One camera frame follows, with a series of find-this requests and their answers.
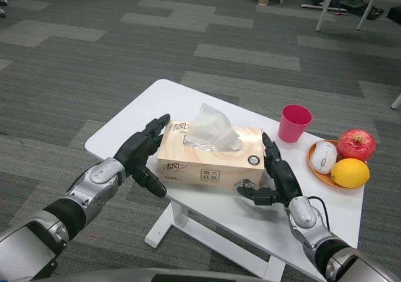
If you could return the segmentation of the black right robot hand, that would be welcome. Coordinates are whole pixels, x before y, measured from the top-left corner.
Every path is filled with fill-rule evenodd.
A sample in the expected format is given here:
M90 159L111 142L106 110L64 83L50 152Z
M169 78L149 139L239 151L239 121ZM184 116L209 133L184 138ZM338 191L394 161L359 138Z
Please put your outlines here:
M270 188L259 188L258 190L244 185L237 187L237 192L243 197L250 199L257 206L271 206L282 203L289 206L292 199L303 195L298 180L287 161L281 158L278 146L269 136L263 132L264 144L264 168L272 178L275 190Z

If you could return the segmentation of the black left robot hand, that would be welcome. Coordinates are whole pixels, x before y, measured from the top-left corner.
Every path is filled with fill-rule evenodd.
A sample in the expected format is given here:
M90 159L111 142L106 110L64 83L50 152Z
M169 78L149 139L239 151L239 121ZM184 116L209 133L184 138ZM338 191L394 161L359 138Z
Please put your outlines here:
M124 166L127 177L132 176L139 186L146 188L159 198L166 196L167 189L159 178L147 168L147 161L158 151L163 138L162 130L169 121L168 113L153 119L146 124L143 131L136 132L128 138L113 157Z

